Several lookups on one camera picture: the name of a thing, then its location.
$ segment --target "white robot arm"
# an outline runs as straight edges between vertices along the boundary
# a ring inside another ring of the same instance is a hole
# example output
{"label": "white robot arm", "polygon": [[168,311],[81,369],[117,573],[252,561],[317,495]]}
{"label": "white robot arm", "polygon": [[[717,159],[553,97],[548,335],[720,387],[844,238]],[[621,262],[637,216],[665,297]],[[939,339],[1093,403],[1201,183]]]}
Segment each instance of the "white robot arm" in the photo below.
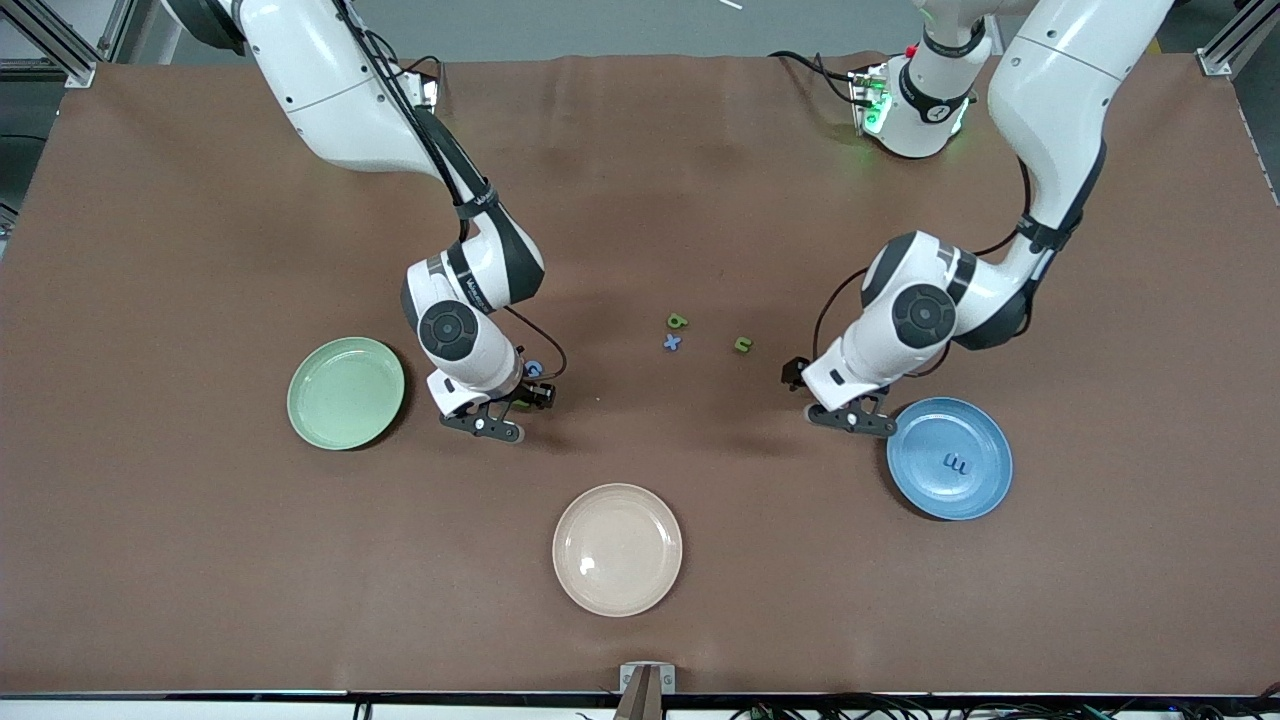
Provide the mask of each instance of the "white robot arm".
{"label": "white robot arm", "polygon": [[[198,40],[237,51],[247,45],[298,136],[321,159],[361,172],[424,173],[449,188],[458,241],[408,268],[401,305],[436,366],[428,387],[442,423],[518,442],[521,428],[506,420],[509,401],[547,407],[554,391],[524,382],[520,352],[489,314],[532,297],[543,258],[424,106],[422,76],[392,64],[344,0],[165,4]],[[472,223],[479,232],[468,238]],[[508,401],[500,416],[489,415],[490,401]]]}
{"label": "white robot arm", "polygon": [[1019,333],[1102,170],[1111,97],[1170,5],[1041,1],[988,91],[992,119],[1034,187],[1009,252],[991,264],[924,232],[890,241],[863,281],[863,315],[812,364],[797,359],[785,369],[785,380],[806,386],[820,404],[806,411],[812,421],[892,434],[892,421],[874,409],[861,411],[860,398],[876,398],[950,341],[982,350]]}
{"label": "white robot arm", "polygon": [[924,32],[910,55],[868,68],[855,96],[861,131],[904,158],[927,158],[960,131],[969,91],[991,58],[984,15],[1020,14],[1037,0],[911,0]]}

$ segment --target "wire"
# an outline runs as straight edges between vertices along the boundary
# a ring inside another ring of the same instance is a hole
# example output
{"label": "wire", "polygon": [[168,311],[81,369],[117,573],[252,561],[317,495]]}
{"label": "wire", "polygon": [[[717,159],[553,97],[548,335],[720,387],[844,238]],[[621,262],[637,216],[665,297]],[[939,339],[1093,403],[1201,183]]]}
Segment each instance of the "wire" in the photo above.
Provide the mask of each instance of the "wire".
{"label": "wire", "polygon": [[[833,81],[840,79],[840,81],[849,82],[849,73],[840,74],[840,73],[833,73],[833,72],[828,70],[827,65],[824,65],[823,61],[822,61],[822,53],[814,54],[813,60],[809,60],[804,55],[800,55],[797,53],[792,53],[790,50],[778,50],[777,53],[771,53],[769,58],[782,58],[782,59],[787,59],[787,60],[795,60],[795,61],[800,63],[801,65],[809,68],[810,70],[820,74],[822,78],[827,81],[827,87],[829,87],[831,91],[835,92],[836,96],[840,97],[841,100],[844,100],[845,102],[849,102],[850,105],[858,105],[859,108],[870,108],[872,106],[872,104],[869,101],[867,101],[867,100],[858,100],[856,97],[851,97],[849,95],[845,95],[844,92],[840,91],[838,87],[836,87],[836,83]],[[860,72],[860,70],[865,70],[869,67],[870,65],[861,65],[861,67],[858,67],[858,68],[852,68],[849,72],[850,73],[856,73],[856,72]]]}
{"label": "wire", "polygon": [[[360,45],[365,55],[369,56],[369,59],[372,61],[374,69],[378,72],[378,77],[383,81],[383,85],[387,87],[388,92],[390,92],[392,99],[396,101],[396,105],[401,110],[401,115],[410,124],[410,127],[413,128],[413,132],[422,142],[422,147],[426,149],[426,154],[428,156],[430,156],[431,164],[435,165],[435,169],[440,176],[440,181],[444,183],[444,187],[449,191],[449,200],[453,202],[453,206],[457,208],[458,205],[462,205],[462,196],[458,192],[457,184],[453,182],[453,173],[449,172],[449,167],[444,161],[444,156],[440,154],[440,149],[436,147],[435,142],[431,141],[430,136],[422,128],[422,123],[417,120],[417,117],[413,114],[412,110],[412,104],[408,101],[408,96],[404,95],[404,88],[401,87],[399,82],[396,81],[396,78],[399,77],[401,73],[390,72],[392,67],[397,67],[396,60],[388,58],[378,46],[378,42],[374,41],[374,38],[381,41],[383,45],[387,45],[387,49],[392,53],[392,55],[396,54],[396,50],[392,49],[390,44],[387,42],[387,40],[384,40],[380,35],[372,31],[366,31],[356,27],[356,24],[351,20],[351,14],[347,13],[347,4],[344,3],[344,0],[334,0],[334,6],[338,9],[338,15],[342,17],[343,22],[347,23],[347,29],[356,40],[356,44]],[[471,234],[471,222],[466,219],[458,219],[458,242],[467,240],[470,234]]]}
{"label": "wire", "polygon": [[365,35],[367,35],[370,37],[370,40],[375,40],[375,41],[380,42],[383,45],[383,47],[387,49],[387,55],[390,58],[392,63],[399,63],[399,56],[396,54],[396,49],[392,47],[390,42],[387,42],[385,37],[378,35],[376,32],[374,32],[371,29],[366,29]]}
{"label": "wire", "polygon": [[950,340],[947,341],[946,345],[942,346],[942,355],[938,356],[938,361],[934,363],[933,365],[929,365],[928,370],[920,370],[919,373],[908,373],[908,374],[905,374],[902,377],[904,378],[915,379],[915,378],[923,378],[925,375],[932,375],[934,370],[937,370],[938,368],[941,368],[942,364],[947,361],[947,354],[948,352],[951,352],[951,341]]}
{"label": "wire", "polygon": [[896,701],[896,702],[897,702],[899,705],[904,705],[904,703],[910,703],[910,705],[911,705],[911,706],[914,706],[914,707],[915,707],[916,710],[919,710],[920,712],[923,712],[923,714],[924,714],[924,717],[925,717],[925,720],[929,720],[929,719],[932,719],[932,717],[933,717],[933,715],[932,715],[932,714],[931,714],[931,712],[929,712],[928,710],[925,710],[925,707],[924,707],[923,705],[920,705],[920,703],[915,702],[914,700],[911,700],[911,698],[909,698],[909,697],[895,697],[893,700],[895,700],[895,701]]}
{"label": "wire", "polygon": [[1023,319],[1023,327],[1018,328],[1014,337],[1023,337],[1027,331],[1032,329],[1032,313],[1036,311],[1036,296],[1033,295],[1030,300],[1027,301],[1027,318]]}
{"label": "wire", "polygon": [[547,342],[552,343],[552,347],[554,347],[556,352],[558,352],[559,356],[561,356],[561,366],[554,373],[550,373],[550,374],[547,374],[547,375],[538,375],[538,382],[554,380],[556,378],[563,375],[564,370],[568,369],[568,354],[564,352],[564,348],[561,346],[561,343],[556,342],[556,338],[553,338],[550,334],[548,334],[547,331],[544,331],[543,328],[539,328],[536,324],[534,324],[532,320],[530,320],[529,318],[521,315],[520,311],[517,311],[515,307],[512,307],[512,306],[508,305],[507,307],[503,307],[503,310],[506,310],[506,311],[511,313],[512,315],[520,318],[520,322],[522,322],[526,325],[529,325],[530,328],[532,328],[535,333],[543,336],[543,338]]}
{"label": "wire", "polygon": [[[840,97],[845,102],[849,102],[850,105],[856,105],[859,108],[870,108],[872,106],[872,101],[870,100],[859,100],[859,99],[852,97],[850,95],[845,95],[844,92],[840,91],[838,87],[836,87],[836,82],[833,79],[831,79],[831,73],[827,72],[827,65],[822,64],[822,54],[820,53],[815,53],[814,54],[813,61],[818,64],[818,72],[822,73],[822,79],[827,81],[827,87],[829,87],[831,91],[836,94],[836,97]],[[849,82],[847,76],[845,77],[845,82]]]}
{"label": "wire", "polygon": [[1068,710],[1050,710],[1043,705],[1014,705],[1009,702],[984,702],[975,705],[968,710],[961,711],[960,719],[969,720],[973,712],[982,710],[1002,710],[1011,712],[1001,712],[997,715],[998,720],[1079,720],[1071,711]]}
{"label": "wire", "polygon": [[[1018,160],[1018,169],[1021,170],[1023,173],[1023,215],[1025,215],[1032,211],[1032,178],[1030,174],[1027,172],[1027,163],[1023,163],[1021,159]],[[1001,240],[1000,242],[992,245],[986,250],[979,250],[978,252],[974,252],[974,255],[977,255],[978,258],[982,258],[983,255],[991,255],[992,252],[1012,242],[1015,237],[1018,237],[1016,225],[1014,227],[1012,231],[1010,231],[1007,236],[1005,236],[1005,240]]]}
{"label": "wire", "polygon": [[401,72],[396,73],[396,77],[401,77],[401,76],[402,76],[402,74],[404,74],[404,73],[411,73],[411,72],[413,72],[413,68],[416,68],[416,67],[421,65],[422,63],[425,63],[425,61],[428,61],[428,60],[431,60],[431,61],[433,61],[433,63],[435,63],[435,64],[436,64],[436,67],[439,68],[439,69],[436,70],[436,74],[435,74],[435,76],[428,76],[428,77],[430,77],[431,79],[439,79],[439,77],[438,77],[438,76],[439,76],[439,74],[443,74],[443,73],[444,73],[444,61],[443,61],[443,60],[440,60],[439,58],[436,58],[435,55],[422,55],[422,56],[421,56],[421,58],[419,58],[417,60],[413,60],[412,63],[410,63],[410,65],[408,65],[407,68],[403,68],[403,69],[402,69]]}
{"label": "wire", "polygon": [[1135,702],[1138,702],[1138,698],[1135,698],[1135,697],[1132,697],[1132,698],[1129,698],[1128,701],[1125,701],[1125,703],[1124,703],[1124,705],[1121,705],[1120,707],[1117,707],[1117,708],[1112,710],[1111,712],[1107,712],[1106,715],[1107,715],[1108,717],[1115,717],[1116,715],[1120,715],[1121,712],[1124,712],[1125,710],[1128,710],[1128,707],[1129,707],[1130,705],[1135,703]]}
{"label": "wire", "polygon": [[[801,65],[809,68],[810,70],[813,70],[815,73],[823,73],[823,74],[826,74],[827,77],[829,77],[832,79],[842,79],[842,81],[846,81],[846,82],[849,81],[849,74],[847,73],[844,73],[844,74],[842,73],[833,73],[833,72],[826,69],[826,67],[818,65],[814,60],[810,60],[809,58],[805,58],[804,55],[801,55],[799,53],[792,53],[791,50],[778,50],[777,53],[769,53],[769,58],[785,58],[787,60],[795,60],[795,61],[800,63]],[[878,64],[879,63],[872,63],[870,65],[859,65],[856,68],[850,69],[849,72],[850,73],[861,72],[861,70],[865,70],[867,68],[870,68],[872,65],[878,65]]]}
{"label": "wire", "polygon": [[849,283],[851,283],[851,282],[856,281],[858,278],[860,278],[861,275],[867,274],[868,268],[870,268],[870,265],[868,265],[867,268],[863,268],[861,270],[858,270],[856,273],[854,273],[854,274],[849,275],[847,278],[845,278],[845,282],[840,283],[836,287],[836,291],[831,293],[831,297],[827,299],[827,304],[822,306],[822,313],[818,313],[818,320],[813,324],[813,359],[814,360],[818,359],[818,336],[822,334],[822,319],[827,316],[827,310],[831,310],[832,304],[836,302],[836,299],[840,297],[840,293],[844,292],[844,290],[846,287],[849,287]]}

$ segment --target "black cable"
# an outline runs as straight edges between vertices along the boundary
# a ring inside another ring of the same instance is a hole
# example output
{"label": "black cable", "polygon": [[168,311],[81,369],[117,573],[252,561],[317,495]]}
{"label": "black cable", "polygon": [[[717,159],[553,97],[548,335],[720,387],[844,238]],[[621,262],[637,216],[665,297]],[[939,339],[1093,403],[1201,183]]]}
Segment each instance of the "black cable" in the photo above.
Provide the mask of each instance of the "black cable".
{"label": "black cable", "polygon": [[831,91],[836,94],[836,97],[840,97],[845,102],[849,102],[850,105],[856,105],[859,108],[872,106],[870,100],[859,100],[850,95],[845,95],[844,92],[840,91],[838,87],[836,87],[836,82],[831,79],[831,73],[827,72],[827,65],[822,64],[822,53],[815,53],[813,56],[813,61],[818,64],[818,72],[822,73],[822,79],[827,81],[827,87],[829,87]]}
{"label": "black cable", "polygon": [[515,307],[512,307],[512,306],[508,305],[507,307],[503,307],[503,310],[506,310],[506,311],[511,313],[512,315],[520,318],[520,322],[522,322],[526,325],[529,325],[530,328],[532,328],[535,333],[543,336],[543,338],[547,342],[552,343],[552,347],[554,347],[556,352],[558,352],[559,356],[561,356],[561,366],[554,373],[550,373],[550,374],[547,374],[547,375],[538,375],[538,378],[536,378],[538,382],[553,380],[553,379],[563,375],[564,370],[568,369],[568,354],[564,352],[564,348],[561,346],[561,343],[556,342],[556,338],[553,338],[550,334],[548,334],[547,331],[544,331],[543,328],[539,328],[536,324],[534,324],[532,320],[530,320],[529,318],[521,315]]}
{"label": "black cable", "polygon": [[[396,77],[399,77],[399,76],[402,76],[402,74],[404,74],[404,73],[411,73],[411,72],[413,72],[413,68],[416,68],[416,67],[421,65],[422,63],[425,63],[425,61],[428,61],[428,60],[431,60],[431,61],[433,61],[433,63],[435,63],[435,64],[436,64],[436,65],[438,65],[439,68],[444,68],[444,61],[443,61],[443,60],[440,60],[439,58],[436,58],[435,55],[422,55],[422,56],[421,56],[421,58],[419,58],[417,60],[413,60],[412,63],[410,63],[410,65],[408,65],[407,68],[404,68],[404,69],[402,69],[401,72],[396,73]],[[438,74],[442,74],[442,73],[443,73],[443,69],[438,72]],[[428,77],[430,77],[431,79],[440,79],[440,78],[439,78],[439,77],[436,77],[436,76],[428,76]]]}
{"label": "black cable", "polygon": [[[809,58],[805,58],[804,55],[801,55],[799,53],[792,53],[791,50],[778,50],[777,53],[769,53],[768,56],[769,58],[785,58],[787,60],[795,60],[795,61],[800,63],[801,65],[809,68],[810,70],[813,70],[815,73],[823,73],[823,74],[826,74],[827,77],[829,77],[832,79],[842,79],[842,81],[846,81],[846,82],[849,81],[849,76],[847,74],[833,73],[833,72],[826,69],[824,67],[819,67],[817,63],[814,63]],[[850,69],[849,72],[850,73],[863,72],[867,68],[870,68],[872,65],[860,65],[860,67]]]}
{"label": "black cable", "polygon": [[762,702],[760,703],[760,710],[764,711],[764,714],[765,714],[767,717],[773,717],[773,720],[780,720],[778,715],[782,716],[781,720],[805,720],[804,715],[800,715],[797,711],[790,710],[787,707],[778,707],[778,706],[772,706],[772,705],[764,705]]}
{"label": "black cable", "polygon": [[1117,707],[1117,708],[1112,710],[1111,712],[1107,712],[1106,715],[1107,715],[1108,717],[1115,717],[1116,715],[1120,715],[1120,714],[1121,714],[1121,712],[1124,712],[1124,711],[1125,711],[1125,710],[1126,710],[1126,708],[1128,708],[1128,707],[1129,707],[1130,705],[1133,705],[1133,703],[1135,703],[1135,702],[1138,702],[1138,698],[1135,698],[1135,697],[1132,697],[1132,698],[1129,698],[1128,701],[1125,701],[1125,703],[1124,703],[1124,705],[1121,705],[1120,707]]}
{"label": "black cable", "polygon": [[383,47],[387,49],[387,55],[390,58],[392,63],[399,63],[399,55],[396,54],[396,49],[392,47],[390,42],[387,42],[385,37],[378,35],[376,32],[374,32],[371,29],[366,29],[365,35],[367,35],[370,37],[370,40],[380,42],[383,45]]}
{"label": "black cable", "polygon": [[888,706],[888,710],[883,710],[882,712],[884,712],[884,715],[888,715],[891,719],[893,719],[893,711],[896,710],[896,711],[899,711],[899,712],[902,714],[902,720],[918,720],[915,717],[915,714],[911,712],[910,710],[902,707],[902,705],[899,702],[897,698],[887,698],[887,697],[884,697],[884,698],[878,698],[878,700],[881,700],[884,705]]}
{"label": "black cable", "polygon": [[815,322],[813,324],[813,359],[814,360],[818,359],[818,336],[822,334],[822,319],[827,316],[827,310],[831,310],[831,305],[833,302],[836,302],[836,299],[840,297],[840,293],[844,292],[844,290],[846,287],[849,287],[849,283],[856,281],[863,274],[865,274],[867,270],[868,270],[868,268],[870,268],[870,265],[868,265],[867,268],[863,268],[861,270],[858,270],[856,273],[854,273],[854,274],[849,275],[847,278],[845,278],[845,282],[840,283],[836,287],[836,291],[831,293],[831,297],[827,299],[827,304],[822,306],[822,313],[818,313],[818,322]]}
{"label": "black cable", "polygon": [[[1027,172],[1027,163],[1023,163],[1021,159],[1018,160],[1018,168],[1023,173],[1023,215],[1025,215],[1025,214],[1028,214],[1028,213],[1032,211],[1032,178],[1030,178],[1030,174]],[[996,245],[992,245],[991,247],[988,247],[986,250],[979,250],[978,252],[974,252],[974,255],[977,255],[978,258],[982,258],[983,255],[991,255],[992,252],[995,252],[995,251],[1000,250],[1001,247],[1004,247],[1004,246],[1009,245],[1010,242],[1012,242],[1015,237],[1018,237],[1018,227],[1016,225],[1005,237],[1005,240],[1001,240],[1000,242],[997,242]]]}
{"label": "black cable", "polygon": [[[872,104],[869,101],[867,101],[867,100],[858,100],[855,97],[845,95],[844,92],[840,91],[838,87],[836,87],[836,83],[833,81],[842,79],[845,82],[849,82],[849,74],[840,74],[840,73],[833,73],[833,72],[828,70],[827,65],[824,65],[822,63],[822,54],[820,53],[815,54],[813,56],[813,60],[809,60],[804,55],[792,53],[790,50],[778,50],[777,53],[771,53],[769,58],[783,58],[783,59],[787,59],[787,60],[796,60],[797,63],[803,64],[804,67],[809,68],[810,70],[820,74],[822,78],[824,81],[827,81],[827,87],[829,87],[831,91],[835,92],[836,96],[838,96],[845,102],[849,102],[850,105],[858,105],[859,108],[870,108],[872,106]],[[863,65],[863,67],[859,67],[859,68],[854,68],[854,69],[851,69],[849,72],[850,73],[856,73],[859,70],[865,70],[869,67],[870,65]]]}
{"label": "black cable", "polygon": [[1225,715],[1212,705],[1189,705],[1181,700],[1161,698],[1161,703],[1176,707],[1185,720],[1222,720]]}
{"label": "black cable", "polygon": [[[361,51],[365,53],[365,56],[367,56],[370,63],[374,65],[374,69],[378,72],[378,77],[383,81],[383,85],[385,86],[388,92],[390,92],[392,99],[399,108],[401,114],[404,117],[404,120],[408,122],[410,127],[413,128],[413,132],[417,133],[419,140],[426,149],[426,154],[431,158],[431,164],[435,165],[436,172],[440,174],[440,181],[444,183],[444,187],[448,188],[449,199],[453,201],[453,205],[454,206],[461,205],[462,197],[458,193],[457,184],[454,184],[453,182],[453,174],[449,172],[448,164],[444,161],[444,158],[440,154],[440,149],[436,147],[434,142],[431,142],[431,138],[422,128],[422,124],[417,122],[417,118],[413,115],[412,105],[410,104],[408,97],[404,95],[404,88],[401,87],[398,82],[396,82],[396,74],[390,72],[393,61],[381,51],[380,47],[378,47],[378,44],[374,42],[372,38],[376,37],[383,44],[385,44],[388,50],[393,55],[396,51],[390,47],[390,44],[383,40],[381,36],[379,36],[378,33],[357,27],[356,23],[351,19],[351,14],[347,12],[347,4],[343,0],[333,0],[333,5],[338,10],[338,15],[347,24],[347,31],[351,32],[352,37],[356,40],[356,44],[360,45]],[[466,220],[461,220],[458,240],[460,241],[466,240],[468,231],[470,231],[470,223],[467,223]]]}
{"label": "black cable", "polygon": [[[929,369],[928,373],[932,373],[936,369],[937,369],[937,366]],[[925,707],[923,705],[915,702],[914,700],[911,700],[909,697],[901,697],[901,696],[899,696],[899,697],[895,697],[893,701],[897,702],[897,703],[900,703],[900,705],[904,705],[904,703],[913,705],[916,710],[919,710],[920,712],[924,714],[925,720],[932,720],[932,717],[933,717],[933,715],[928,710],[925,710]]]}
{"label": "black cable", "polygon": [[1023,319],[1023,327],[1018,328],[1014,337],[1023,337],[1027,331],[1032,329],[1032,313],[1036,310],[1036,296],[1033,295],[1030,300],[1027,301],[1027,318]]}
{"label": "black cable", "polygon": [[938,355],[938,360],[933,365],[929,365],[928,370],[920,370],[919,373],[908,373],[902,377],[916,379],[916,378],[923,378],[925,375],[932,375],[934,370],[941,368],[942,364],[947,361],[947,355],[950,352],[951,352],[951,341],[948,340],[947,343],[942,346],[942,355]]}
{"label": "black cable", "polygon": [[961,720],[969,720],[969,715],[979,710],[1001,710],[998,720],[1079,720],[1070,710],[1050,710],[1043,705],[1015,705],[1007,702],[986,702],[975,705],[961,712]]}

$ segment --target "brown table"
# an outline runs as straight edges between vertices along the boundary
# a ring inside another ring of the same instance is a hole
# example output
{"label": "brown table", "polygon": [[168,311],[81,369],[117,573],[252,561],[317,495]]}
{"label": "brown table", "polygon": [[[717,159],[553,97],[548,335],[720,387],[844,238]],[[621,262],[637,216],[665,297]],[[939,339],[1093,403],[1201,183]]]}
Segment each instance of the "brown table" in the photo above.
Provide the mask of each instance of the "brown table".
{"label": "brown table", "polygon": [[[957,524],[777,375],[890,237],[1007,232],[1020,181],[982,104],[905,161],[778,60],[456,65],[443,102],[539,240],[524,309],[572,355],[518,447],[442,428],[420,387],[397,293],[452,238],[439,184],[317,160],[252,68],[108,65],[68,94],[0,272],[0,689],[595,689],[635,659],[696,692],[1280,675],[1277,213],[1230,83],[1146,58],[1033,332],[895,388],[1009,434],[1012,492]],[[323,452],[284,391],[347,334],[416,389],[384,441]],[[626,620],[549,562],[605,482],[659,493],[686,541]]]}

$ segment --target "blue plate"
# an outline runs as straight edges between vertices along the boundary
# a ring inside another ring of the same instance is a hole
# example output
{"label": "blue plate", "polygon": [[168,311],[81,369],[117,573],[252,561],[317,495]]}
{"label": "blue plate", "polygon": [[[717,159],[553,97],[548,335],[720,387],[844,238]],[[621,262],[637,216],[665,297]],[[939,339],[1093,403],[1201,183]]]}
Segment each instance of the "blue plate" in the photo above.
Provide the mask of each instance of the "blue plate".
{"label": "blue plate", "polygon": [[888,471],[902,495],[943,520],[973,520],[1009,493],[1014,456],[1000,425],[954,397],[931,397],[897,416]]}

